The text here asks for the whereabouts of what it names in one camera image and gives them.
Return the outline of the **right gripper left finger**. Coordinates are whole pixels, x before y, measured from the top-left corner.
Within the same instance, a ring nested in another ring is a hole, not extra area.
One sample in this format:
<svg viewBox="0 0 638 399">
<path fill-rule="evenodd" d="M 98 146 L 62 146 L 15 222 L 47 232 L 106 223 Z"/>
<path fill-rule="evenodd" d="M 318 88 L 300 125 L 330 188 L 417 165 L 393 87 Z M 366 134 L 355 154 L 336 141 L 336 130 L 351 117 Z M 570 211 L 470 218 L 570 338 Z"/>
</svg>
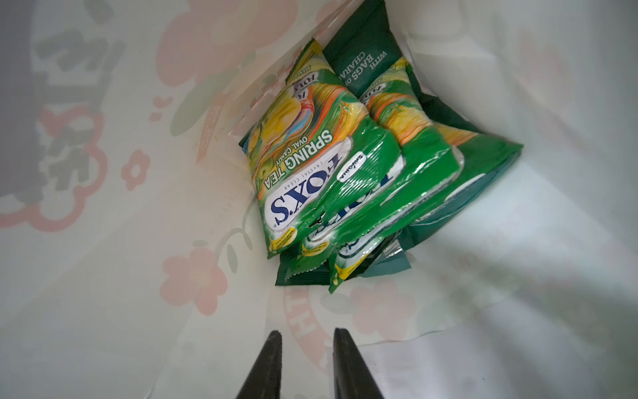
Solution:
<svg viewBox="0 0 638 399">
<path fill-rule="evenodd" d="M 273 330 L 242 385 L 237 399 L 280 399 L 282 383 L 282 334 Z"/>
</svg>

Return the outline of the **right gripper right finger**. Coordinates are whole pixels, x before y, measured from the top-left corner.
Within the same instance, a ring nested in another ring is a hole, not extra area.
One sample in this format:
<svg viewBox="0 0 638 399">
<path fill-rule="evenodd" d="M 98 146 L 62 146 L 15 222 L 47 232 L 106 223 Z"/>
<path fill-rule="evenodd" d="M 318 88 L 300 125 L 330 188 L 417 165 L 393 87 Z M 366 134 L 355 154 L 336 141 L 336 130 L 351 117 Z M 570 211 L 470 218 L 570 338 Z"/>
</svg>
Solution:
<svg viewBox="0 0 638 399">
<path fill-rule="evenodd" d="M 384 398 L 347 329 L 334 332 L 333 372 L 335 398 Z"/>
</svg>

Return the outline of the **white flowered paper bag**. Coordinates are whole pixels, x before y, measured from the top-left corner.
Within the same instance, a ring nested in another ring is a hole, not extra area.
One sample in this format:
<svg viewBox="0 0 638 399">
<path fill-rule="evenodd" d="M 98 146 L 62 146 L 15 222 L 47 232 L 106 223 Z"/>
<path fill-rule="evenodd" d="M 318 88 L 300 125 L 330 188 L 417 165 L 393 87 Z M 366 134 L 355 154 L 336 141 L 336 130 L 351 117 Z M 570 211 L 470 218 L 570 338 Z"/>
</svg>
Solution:
<svg viewBox="0 0 638 399">
<path fill-rule="evenodd" d="M 637 395 L 637 4 L 390 1 L 424 91 L 523 145 L 387 277 L 278 287 L 246 131 L 357 1 L 1 4 L 1 395 Z"/>
</svg>

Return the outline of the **green Fox's spring tea bag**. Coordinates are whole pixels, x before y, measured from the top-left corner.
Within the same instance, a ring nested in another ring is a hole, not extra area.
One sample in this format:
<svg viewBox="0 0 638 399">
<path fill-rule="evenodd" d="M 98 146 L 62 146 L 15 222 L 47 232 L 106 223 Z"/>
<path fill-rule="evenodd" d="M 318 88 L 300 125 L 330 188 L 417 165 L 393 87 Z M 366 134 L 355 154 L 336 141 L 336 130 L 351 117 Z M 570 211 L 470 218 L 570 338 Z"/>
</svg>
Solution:
<svg viewBox="0 0 638 399">
<path fill-rule="evenodd" d="M 343 86 L 312 39 L 249 131 L 244 152 L 272 259 L 371 191 L 400 146 Z"/>
</svg>

